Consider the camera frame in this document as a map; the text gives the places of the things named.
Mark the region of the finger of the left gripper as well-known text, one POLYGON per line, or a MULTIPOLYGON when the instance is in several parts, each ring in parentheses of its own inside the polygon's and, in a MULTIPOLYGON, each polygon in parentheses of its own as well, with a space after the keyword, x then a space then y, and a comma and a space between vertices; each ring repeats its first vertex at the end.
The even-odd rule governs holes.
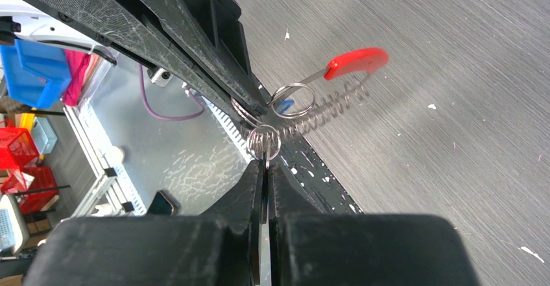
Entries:
POLYGON ((235 0, 167 0, 163 30, 193 61, 199 91, 255 91, 245 32, 235 0))
MULTIPOLYGON (((1 0, 1 42, 24 39, 109 58, 114 49, 155 75, 201 82, 193 61, 163 30, 167 0, 1 0)), ((198 91, 231 117, 235 99, 255 117, 267 105, 255 91, 198 91)))

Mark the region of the metal spring coil keyring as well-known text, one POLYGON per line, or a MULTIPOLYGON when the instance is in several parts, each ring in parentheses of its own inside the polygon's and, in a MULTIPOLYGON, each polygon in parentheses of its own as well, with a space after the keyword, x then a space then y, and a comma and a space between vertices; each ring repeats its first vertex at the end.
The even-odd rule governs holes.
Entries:
POLYGON ((371 78, 371 74, 349 78, 344 82, 340 91, 321 98, 318 98, 314 89, 305 83, 286 84, 273 94, 268 103, 272 116, 265 121, 254 117, 235 99, 232 99, 231 105, 245 122, 239 132, 245 140, 247 153, 256 160, 264 158, 273 160, 280 153, 284 143, 325 126, 349 110, 353 104, 369 97, 370 93, 366 88, 366 83, 371 78), (309 105, 296 112, 282 110, 283 104, 275 106, 275 102, 278 100, 287 101, 287 99, 283 99, 283 94, 292 88, 306 89, 310 92, 311 102, 309 105))

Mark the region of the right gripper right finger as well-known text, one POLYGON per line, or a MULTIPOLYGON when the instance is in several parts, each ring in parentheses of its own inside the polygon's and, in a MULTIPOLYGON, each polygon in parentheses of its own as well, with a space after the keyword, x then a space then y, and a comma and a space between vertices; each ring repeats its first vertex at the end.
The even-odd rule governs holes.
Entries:
POLYGON ((478 285, 464 243, 436 215, 324 213, 268 171, 273 285, 478 285))

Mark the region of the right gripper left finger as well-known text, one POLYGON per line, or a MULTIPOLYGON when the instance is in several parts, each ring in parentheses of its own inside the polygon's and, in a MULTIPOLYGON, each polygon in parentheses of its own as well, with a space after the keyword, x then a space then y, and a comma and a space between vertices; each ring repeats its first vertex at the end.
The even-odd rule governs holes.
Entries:
POLYGON ((239 181, 200 215, 78 217, 61 222, 34 258, 25 285, 249 285, 257 240, 258 180, 239 181))

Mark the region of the red handled key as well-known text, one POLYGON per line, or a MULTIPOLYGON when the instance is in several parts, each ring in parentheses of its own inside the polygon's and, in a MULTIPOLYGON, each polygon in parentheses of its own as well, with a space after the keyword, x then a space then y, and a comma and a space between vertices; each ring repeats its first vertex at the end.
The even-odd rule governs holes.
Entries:
POLYGON ((324 69, 313 73, 305 79, 280 87, 268 102, 268 105, 278 106, 284 99, 290 97, 297 89, 304 88, 313 81, 323 78, 333 80, 344 75, 364 72, 372 75, 389 62, 389 54, 379 47, 367 47, 350 51, 332 58, 324 69))

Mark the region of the blue key tag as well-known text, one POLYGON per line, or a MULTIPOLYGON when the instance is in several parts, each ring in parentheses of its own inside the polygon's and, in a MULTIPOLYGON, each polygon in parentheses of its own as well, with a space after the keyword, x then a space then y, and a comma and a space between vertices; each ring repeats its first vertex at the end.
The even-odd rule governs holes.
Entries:
POLYGON ((283 100, 276 108, 278 114, 286 114, 295 104, 293 99, 283 100))

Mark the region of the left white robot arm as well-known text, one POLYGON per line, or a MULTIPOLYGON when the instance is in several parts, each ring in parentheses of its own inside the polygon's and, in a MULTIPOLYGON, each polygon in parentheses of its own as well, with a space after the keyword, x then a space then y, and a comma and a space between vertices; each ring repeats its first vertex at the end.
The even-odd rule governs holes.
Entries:
POLYGON ((15 39, 93 53, 111 50, 164 87, 178 78, 231 117, 267 105, 248 57, 235 0, 1 0, 1 42, 15 39))

